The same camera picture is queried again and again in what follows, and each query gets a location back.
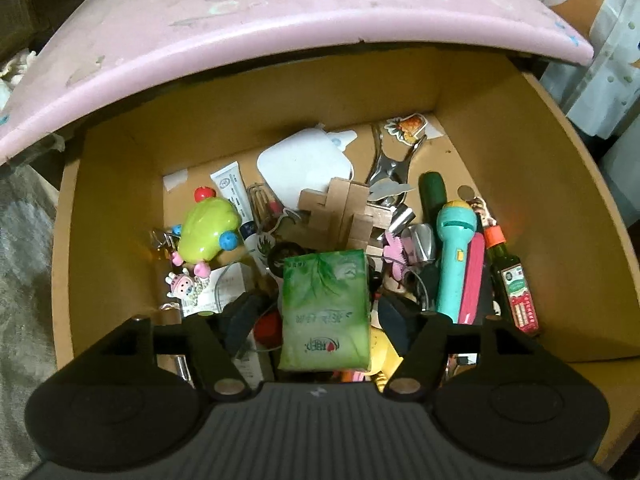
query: gray carpet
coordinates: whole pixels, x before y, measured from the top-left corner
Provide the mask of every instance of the gray carpet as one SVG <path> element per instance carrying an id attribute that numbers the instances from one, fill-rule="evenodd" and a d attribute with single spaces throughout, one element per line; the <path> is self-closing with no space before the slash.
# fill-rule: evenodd
<path id="1" fill-rule="evenodd" d="M 29 166 L 0 180 L 0 478 L 19 479 L 38 457 L 24 405 L 55 371 L 51 248 L 57 192 Z"/>

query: logo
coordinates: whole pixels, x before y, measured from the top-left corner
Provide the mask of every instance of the logo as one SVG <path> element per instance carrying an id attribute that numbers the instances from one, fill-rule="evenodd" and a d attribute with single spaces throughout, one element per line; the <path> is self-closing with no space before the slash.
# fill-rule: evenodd
<path id="1" fill-rule="evenodd" d="M 328 392 L 322 386 L 318 386 L 315 390 L 311 390 L 309 393 L 316 399 L 319 399 L 323 395 L 326 395 Z"/>
<path id="2" fill-rule="evenodd" d="M 316 337 L 310 339 L 305 347 L 310 352 L 335 352 L 340 348 L 340 343 L 328 337 Z"/>

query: metal rivet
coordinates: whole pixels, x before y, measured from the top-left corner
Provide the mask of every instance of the metal rivet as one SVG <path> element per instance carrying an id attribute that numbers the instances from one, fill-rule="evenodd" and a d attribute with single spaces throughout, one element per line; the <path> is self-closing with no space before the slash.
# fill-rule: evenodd
<path id="1" fill-rule="evenodd" d="M 395 391 L 396 394 L 410 395 L 420 390 L 420 383 L 411 377 L 403 377 L 391 381 L 389 387 Z"/>
<path id="2" fill-rule="evenodd" d="M 237 395 L 244 391 L 244 383 L 238 379 L 220 379 L 213 389 L 220 395 Z"/>

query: red handle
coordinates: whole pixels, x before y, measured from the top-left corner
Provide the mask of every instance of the red handle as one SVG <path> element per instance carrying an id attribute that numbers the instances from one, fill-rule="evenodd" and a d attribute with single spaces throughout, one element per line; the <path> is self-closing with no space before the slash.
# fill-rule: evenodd
<path id="1" fill-rule="evenodd" d="M 476 319 L 480 281 L 482 280 L 482 264 L 484 263 L 484 237 L 476 233 L 469 243 L 466 257 L 465 287 L 462 290 L 462 303 L 458 323 L 470 325 Z"/>

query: yellow toy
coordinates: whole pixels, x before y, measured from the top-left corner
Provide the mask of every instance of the yellow toy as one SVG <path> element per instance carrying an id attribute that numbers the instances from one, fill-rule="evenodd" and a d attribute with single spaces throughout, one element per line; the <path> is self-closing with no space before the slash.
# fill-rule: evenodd
<path id="1" fill-rule="evenodd" d="M 398 369 L 402 358 L 396 353 L 396 349 L 384 331 L 379 328 L 371 327 L 370 341 L 371 358 L 369 371 L 364 374 L 372 377 L 376 386 L 380 392 L 382 392 L 382 390 L 385 389 L 389 377 Z"/>

